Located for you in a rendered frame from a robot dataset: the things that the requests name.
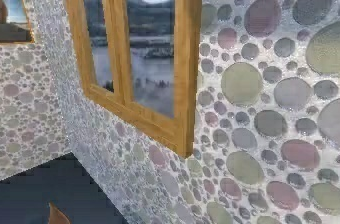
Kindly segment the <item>wooden framed window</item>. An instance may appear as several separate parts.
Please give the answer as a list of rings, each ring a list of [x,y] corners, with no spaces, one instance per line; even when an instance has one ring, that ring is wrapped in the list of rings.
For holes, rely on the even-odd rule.
[[[83,0],[65,0],[84,95],[183,158],[193,153],[201,0],[175,0],[174,116],[140,105],[133,97],[126,0],[102,0],[113,91],[96,84]]]

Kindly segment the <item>brown wooden pointed object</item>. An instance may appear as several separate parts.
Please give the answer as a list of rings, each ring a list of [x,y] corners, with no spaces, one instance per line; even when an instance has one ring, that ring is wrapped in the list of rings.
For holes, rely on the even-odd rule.
[[[48,224],[71,224],[71,221],[62,211],[50,202]]]

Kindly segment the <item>wooden framed wall picture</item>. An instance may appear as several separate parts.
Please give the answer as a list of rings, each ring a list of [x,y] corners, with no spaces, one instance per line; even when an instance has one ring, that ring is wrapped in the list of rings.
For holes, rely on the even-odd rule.
[[[0,44],[33,43],[25,0],[0,0]]]

